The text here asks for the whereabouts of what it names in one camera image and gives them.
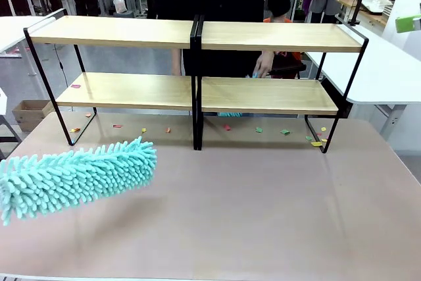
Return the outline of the person's left hand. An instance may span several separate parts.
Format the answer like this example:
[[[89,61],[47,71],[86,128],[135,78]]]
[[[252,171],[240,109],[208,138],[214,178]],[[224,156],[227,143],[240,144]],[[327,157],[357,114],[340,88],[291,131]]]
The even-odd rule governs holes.
[[[264,78],[272,70],[274,60],[273,51],[263,51],[257,59],[253,76],[255,78]]]

